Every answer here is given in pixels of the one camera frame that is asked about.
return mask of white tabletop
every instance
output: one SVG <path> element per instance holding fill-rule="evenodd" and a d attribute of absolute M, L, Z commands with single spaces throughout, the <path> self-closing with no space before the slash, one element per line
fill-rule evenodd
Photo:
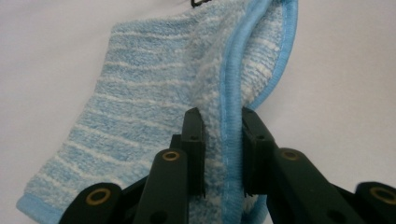
<path fill-rule="evenodd" d="M 0 223 L 34 223 L 15 203 L 92 95 L 112 25 L 188 8 L 189 0 L 0 3 Z M 332 183 L 396 187 L 395 56 L 395 1 L 301 0 L 289 64 L 257 111 L 281 147 L 301 150 Z"/>

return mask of white surface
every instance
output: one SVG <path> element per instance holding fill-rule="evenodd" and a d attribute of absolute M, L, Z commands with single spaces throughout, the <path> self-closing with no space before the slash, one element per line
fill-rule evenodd
<path fill-rule="evenodd" d="M 0 223 L 53 155 L 100 75 L 111 26 L 171 15 L 187 0 L 0 3 Z M 281 147 L 334 184 L 396 187 L 396 2 L 301 0 L 289 64 L 259 108 Z"/>

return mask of light blue fabric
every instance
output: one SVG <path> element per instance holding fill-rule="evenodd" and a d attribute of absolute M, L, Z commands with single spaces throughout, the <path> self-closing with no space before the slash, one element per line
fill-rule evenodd
<path fill-rule="evenodd" d="M 58 153 L 27 184 L 18 208 L 56 223 L 89 185 L 125 188 L 198 107 L 206 126 L 206 198 L 190 223 L 261 223 L 265 198 L 244 211 L 241 107 L 280 79 L 295 34 L 295 0 L 214 0 L 164 19 L 114 27 L 94 95 Z"/>

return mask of blue striped towel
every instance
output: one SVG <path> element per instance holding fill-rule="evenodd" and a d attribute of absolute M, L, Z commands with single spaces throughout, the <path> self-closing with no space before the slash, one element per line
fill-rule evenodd
<path fill-rule="evenodd" d="M 241 107 L 257 107 L 280 79 L 296 20 L 296 0 L 214 0 L 169 18 L 117 24 L 92 98 L 17 207 L 57 223 L 88 186 L 130 186 L 181 133 L 185 111 L 198 107 L 206 198 L 191 199 L 190 223 L 261 223 L 265 198 L 243 193 Z"/>

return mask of fabric fold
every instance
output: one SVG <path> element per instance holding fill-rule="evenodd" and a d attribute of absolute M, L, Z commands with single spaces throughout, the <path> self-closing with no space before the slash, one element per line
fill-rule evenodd
<path fill-rule="evenodd" d="M 181 132 L 184 112 L 198 107 L 206 198 L 191 198 L 190 223 L 261 223 L 264 198 L 243 194 L 241 107 L 257 107 L 279 81 L 296 19 L 295 0 L 213 0 L 177 16 L 117 24 L 92 98 L 18 208 L 56 223 L 88 186 L 126 188 L 149 173 L 155 154 Z"/>

